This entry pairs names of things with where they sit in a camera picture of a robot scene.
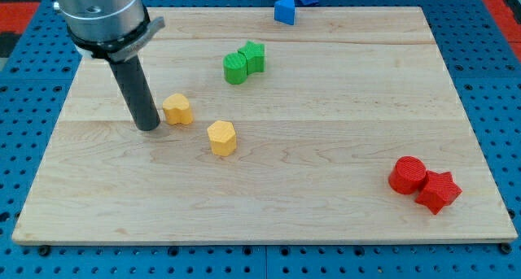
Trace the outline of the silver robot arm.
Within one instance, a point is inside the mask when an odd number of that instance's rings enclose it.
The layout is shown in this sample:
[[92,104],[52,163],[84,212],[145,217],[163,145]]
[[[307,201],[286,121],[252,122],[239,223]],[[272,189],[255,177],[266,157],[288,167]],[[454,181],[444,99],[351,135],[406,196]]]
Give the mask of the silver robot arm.
[[68,32],[79,50],[91,58],[122,63],[165,27],[151,19],[142,0],[56,0]]

